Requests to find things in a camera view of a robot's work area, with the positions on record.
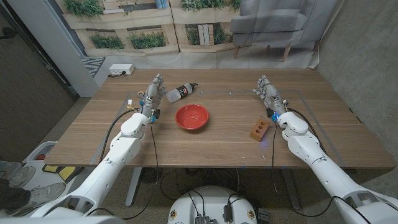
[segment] power strip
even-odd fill
[[[126,72],[125,75],[131,75],[134,71],[134,66],[132,64],[113,64],[109,70],[112,75],[121,75],[122,72]]]

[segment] wooden block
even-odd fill
[[[210,42],[210,46],[214,45],[214,32],[213,32],[212,24],[209,24],[209,42]]]
[[[267,128],[269,127],[269,123],[264,121],[263,119],[259,119],[254,125],[253,129],[250,132],[250,138],[253,138],[256,141],[261,141],[262,137],[265,135]]]
[[[199,32],[199,43],[201,46],[205,45],[205,38],[203,36],[203,26],[198,25],[198,32]]]

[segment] white device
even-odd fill
[[[176,223],[247,223],[257,224],[256,214],[250,202],[233,190],[220,186],[204,186],[195,189],[201,197],[194,191],[189,191],[177,199],[169,213],[168,224]],[[225,205],[231,204],[231,222],[225,222]]]
[[[101,205],[122,167],[140,150],[141,140],[144,139],[144,128],[153,122],[154,111],[165,95],[165,88],[161,87],[162,84],[162,77],[157,75],[152,84],[148,86],[142,108],[122,124],[121,132],[111,141],[111,149],[108,154],[79,188],[43,205],[30,218],[5,218],[1,220],[2,223],[65,223],[65,220],[68,220],[69,223],[82,224],[117,223],[114,217],[86,216]],[[338,196],[344,200],[334,199],[346,223],[396,223],[398,220],[397,199],[366,189],[353,181],[322,151],[319,140],[308,131],[308,124],[296,117],[293,112],[288,111],[286,104],[279,99],[280,96],[275,87],[264,75],[259,79],[258,87],[260,90],[253,91],[274,112],[277,124],[284,128],[282,136],[287,141],[289,150],[312,169],[332,197]],[[192,201],[188,200],[190,198],[187,198],[187,195],[183,195],[173,204],[170,213],[176,210],[178,220],[184,220],[184,224],[197,221],[214,223],[214,220],[217,223],[224,223],[223,220],[219,220],[220,207],[227,203],[225,197],[233,191],[222,187],[203,187],[197,190],[204,194],[205,211],[206,214],[209,214],[207,219],[204,217],[198,219],[200,215],[195,213],[196,210],[192,208]],[[195,205],[200,207],[201,198],[196,195],[193,200]],[[234,208],[235,203],[239,208],[238,211]],[[239,222],[242,220],[243,223],[255,223],[256,219],[250,219],[250,222],[244,217],[239,219],[240,216],[244,216],[243,211],[249,212],[252,206],[247,204],[246,200],[237,200],[235,203],[233,203],[232,209],[238,214],[237,220]],[[37,222],[32,218],[40,218],[40,220]]]
[[[126,72],[125,75],[131,75],[134,71],[134,66],[132,64],[113,64],[109,70],[112,75],[122,75],[123,72]]]

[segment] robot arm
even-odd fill
[[[285,101],[270,81],[262,75],[258,81],[259,90],[253,90],[272,110],[273,120],[278,123],[282,137],[289,150],[303,160],[318,177],[331,196],[339,196],[357,209],[367,220],[374,223],[394,223],[398,218],[398,200],[373,192],[357,184],[321,149],[319,140],[308,131],[308,124],[289,112]],[[367,223],[347,203],[335,199],[347,223]]]
[[[79,188],[43,205],[31,217],[83,217],[102,204],[120,170],[139,152],[144,127],[155,120],[154,112],[165,95],[162,84],[163,78],[157,75],[148,86],[142,108],[122,124],[108,154]]]

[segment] white bottle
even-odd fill
[[[186,83],[166,94],[167,99],[170,101],[170,103],[173,103],[177,101],[178,99],[182,99],[186,97],[188,94],[190,94],[195,86],[198,84],[196,83]]]

